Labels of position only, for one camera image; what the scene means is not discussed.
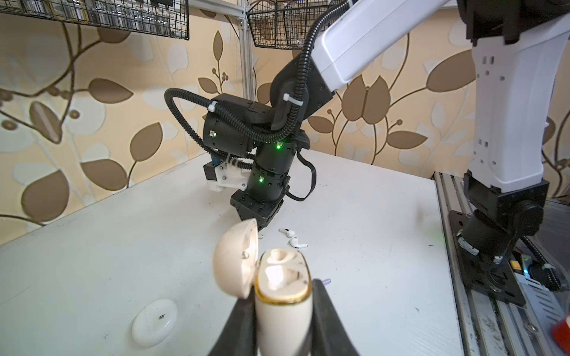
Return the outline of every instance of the white table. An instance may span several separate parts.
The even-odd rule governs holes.
[[[313,277],[366,355],[463,353],[434,182],[304,151],[318,172],[305,202],[286,198],[260,251],[295,230]],[[0,355],[206,355],[235,300],[210,266],[239,221],[233,190],[206,188],[207,155],[0,247]],[[291,191],[310,172],[297,160]],[[171,298],[179,317],[155,347],[131,337],[135,315]]]

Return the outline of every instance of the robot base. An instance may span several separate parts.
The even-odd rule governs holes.
[[[230,199],[230,204],[239,214],[242,220],[255,218],[257,220],[258,230],[263,229],[271,222],[271,219],[277,214],[281,205],[283,205],[283,196],[274,202],[258,202],[253,200],[249,191],[236,191]]]
[[[458,236],[468,220],[469,216],[462,212],[449,212],[449,223],[453,236]],[[508,263],[492,273],[495,281],[501,286],[497,288],[488,280],[486,272],[480,268],[481,261],[478,256],[473,256],[459,246],[457,253],[459,255],[459,270],[466,287],[486,294],[493,299],[524,306],[526,300]]]

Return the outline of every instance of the wireless earbud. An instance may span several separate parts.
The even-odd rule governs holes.
[[[291,240],[289,240],[289,244],[295,248],[305,248],[308,247],[308,244],[299,244],[299,239],[298,238],[292,238]]]
[[[279,232],[283,232],[283,233],[287,234],[288,238],[292,238],[293,236],[295,236],[295,231],[289,230],[288,228],[280,228]]]

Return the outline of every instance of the red object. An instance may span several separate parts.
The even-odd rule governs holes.
[[[551,332],[554,340],[570,356],[570,315],[553,326]]]

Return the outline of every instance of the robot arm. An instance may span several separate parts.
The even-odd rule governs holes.
[[[317,38],[312,59],[331,92],[348,84],[446,0],[359,0]]]
[[[520,34],[480,38],[473,47],[477,107],[473,177],[503,193],[541,182],[542,138],[570,15]]]

